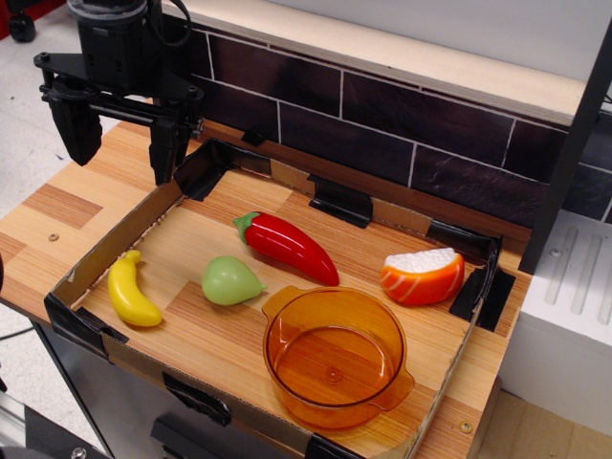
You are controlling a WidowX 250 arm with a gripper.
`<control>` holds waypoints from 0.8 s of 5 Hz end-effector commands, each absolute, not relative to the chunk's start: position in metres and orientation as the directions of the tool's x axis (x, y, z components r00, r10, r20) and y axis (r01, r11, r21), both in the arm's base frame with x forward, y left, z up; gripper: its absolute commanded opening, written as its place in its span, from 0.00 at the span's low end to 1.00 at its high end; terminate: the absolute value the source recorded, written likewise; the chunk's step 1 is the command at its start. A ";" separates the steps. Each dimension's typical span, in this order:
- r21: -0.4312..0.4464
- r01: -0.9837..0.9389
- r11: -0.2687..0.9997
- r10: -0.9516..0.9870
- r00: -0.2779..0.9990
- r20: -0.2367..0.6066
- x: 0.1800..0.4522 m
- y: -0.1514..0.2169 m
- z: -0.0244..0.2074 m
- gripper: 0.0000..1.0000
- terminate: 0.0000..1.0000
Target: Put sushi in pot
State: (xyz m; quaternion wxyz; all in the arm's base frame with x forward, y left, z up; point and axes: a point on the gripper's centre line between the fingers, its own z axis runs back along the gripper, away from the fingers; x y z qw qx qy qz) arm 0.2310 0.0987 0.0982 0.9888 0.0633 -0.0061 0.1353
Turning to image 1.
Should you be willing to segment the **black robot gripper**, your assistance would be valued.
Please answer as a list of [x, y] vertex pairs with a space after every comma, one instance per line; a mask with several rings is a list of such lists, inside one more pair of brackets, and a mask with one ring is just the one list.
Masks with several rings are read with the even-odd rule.
[[103, 117], [150, 129], [149, 160], [157, 186], [168, 183], [186, 156], [190, 138], [199, 137], [204, 92], [179, 76], [172, 56], [193, 34], [190, 14], [179, 33], [166, 30], [159, 1], [71, 1], [80, 50], [41, 52], [43, 101], [71, 159], [88, 164], [101, 147]]

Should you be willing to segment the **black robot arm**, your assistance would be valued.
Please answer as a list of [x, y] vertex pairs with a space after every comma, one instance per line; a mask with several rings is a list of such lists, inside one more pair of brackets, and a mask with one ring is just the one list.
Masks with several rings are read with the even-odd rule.
[[88, 164], [101, 147], [103, 117], [148, 127], [155, 181], [171, 180], [192, 138], [202, 132], [204, 92], [167, 66], [170, 52], [190, 39], [164, 37], [159, 1], [71, 1], [78, 54], [40, 53], [43, 101], [71, 159]]

